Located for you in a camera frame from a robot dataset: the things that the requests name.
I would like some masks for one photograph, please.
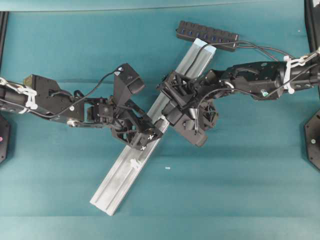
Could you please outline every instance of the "metal rail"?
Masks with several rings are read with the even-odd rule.
[[[197,38],[176,68],[176,72],[184,74],[194,60],[199,49],[205,44],[207,43]],[[201,75],[215,52],[216,48],[213,46],[207,46],[201,51],[197,61],[187,73],[187,76],[196,78]],[[169,122],[162,115],[162,110],[168,102],[169,99],[167,96],[160,93],[148,112],[148,115],[152,118],[153,122],[156,122],[159,118],[164,120],[162,126],[159,128],[163,133],[167,131],[169,126]],[[149,143],[144,151],[139,151],[126,146],[93,195],[90,203],[112,216],[139,175],[141,169],[147,163],[159,141],[160,139]]]

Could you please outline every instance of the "black cable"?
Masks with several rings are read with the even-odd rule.
[[[280,49],[277,49],[277,48],[274,48],[274,47],[269,47],[269,46],[259,46],[260,48],[264,49],[264,50],[270,50],[270,51],[274,51],[274,52],[277,52],[277,53],[280,53],[280,54],[283,54],[285,56],[289,56],[290,58],[292,59],[295,59],[294,56],[292,56],[291,54],[285,52],[285,51],[282,51]],[[242,48],[242,49],[255,49],[254,46],[243,46],[243,45],[238,45],[237,48]]]
[[[27,110],[29,110],[29,112],[41,117],[41,118],[46,118],[46,119],[52,119],[52,118],[55,118],[61,114],[63,114],[65,111],[69,110],[70,107],[80,103],[81,101],[83,101],[85,98],[87,98],[88,96],[90,96],[91,94],[93,94],[97,88],[102,84],[102,82],[104,81],[105,78],[107,78],[108,76],[112,75],[114,72],[121,72],[118,70],[118,68],[112,72],[109,72],[107,73],[106,75],[104,75],[100,80],[99,82],[97,83],[97,85],[90,91],[88,92],[86,95],[84,95],[83,97],[79,98],[78,100],[76,100],[75,102],[73,102],[72,104],[70,104],[69,106],[67,106],[65,109],[63,109],[62,111],[58,112],[58,113],[55,113],[53,115],[47,115],[47,114],[42,114],[40,112],[37,112],[29,107],[26,107],[22,104],[18,104],[18,103],[15,103],[15,102],[12,102],[12,101],[8,101],[8,100],[4,100],[2,98],[0,98],[0,101],[1,102],[4,102],[4,103],[7,103],[7,104],[11,104],[11,105],[14,105],[14,106],[17,106],[17,107],[20,107],[20,108],[26,108]]]
[[[270,93],[268,93],[267,96],[264,96],[264,97],[261,97],[259,95],[256,95],[256,94],[253,94],[251,92],[248,92],[248,91],[245,91],[245,90],[242,90],[242,89],[239,89],[239,88],[230,88],[230,87],[223,87],[223,88],[217,88],[217,89],[214,89],[210,92],[208,92],[206,95],[204,95],[202,97],[202,99],[200,100],[199,104],[197,105],[197,109],[199,109],[200,105],[202,104],[202,102],[210,95],[210,94],[213,94],[215,92],[218,92],[218,91],[225,91],[225,90],[229,90],[229,91],[236,91],[236,92],[240,92],[240,93],[243,93],[243,94],[246,94],[246,95],[250,95],[250,96],[253,96],[255,98],[258,98],[259,100],[264,100],[264,99],[267,99],[269,98],[271,95],[273,95],[274,93],[276,93],[279,89],[283,88],[285,85],[291,83],[292,81],[296,80],[297,78],[299,78],[302,74],[305,74],[307,71],[309,71],[311,68],[315,67],[319,65],[319,63],[315,63],[315,64],[312,64],[310,65],[309,67],[307,67],[305,70],[302,70],[301,72],[299,72],[299,74],[297,74],[295,77],[291,78],[289,81],[285,82],[284,84],[282,84],[281,86],[277,87],[275,90],[271,91]]]
[[[275,58],[272,54],[270,54],[269,52],[267,52],[266,50],[262,49],[261,47],[253,44],[252,42],[249,41],[231,41],[231,42],[216,42],[216,43],[207,43],[206,45],[203,45],[199,51],[197,52],[193,62],[190,64],[190,66],[188,67],[188,69],[185,71],[184,75],[187,75],[187,73],[190,71],[190,69],[194,66],[194,64],[196,63],[201,51],[203,49],[205,49],[208,46],[219,46],[219,45],[230,45],[230,44],[247,44],[252,46],[255,49],[260,50],[262,53],[264,53],[265,55],[267,55],[268,57],[270,57],[271,59],[279,62],[279,60],[277,58]]]

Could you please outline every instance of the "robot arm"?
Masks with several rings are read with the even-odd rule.
[[[131,148],[144,147],[160,138],[161,131],[150,117],[130,98],[145,84],[138,73],[123,64],[114,72],[114,90],[109,98],[88,98],[79,90],[72,95],[55,80],[30,75],[23,84],[0,78],[0,110],[24,114],[30,112],[43,119],[70,127],[110,128],[112,136]]]
[[[218,120],[214,99],[243,93],[256,101],[276,100],[284,93],[313,88],[320,83],[317,50],[298,59],[252,62],[209,70],[196,79],[171,72],[158,88],[170,98],[162,114],[190,143],[201,147],[205,131]]]

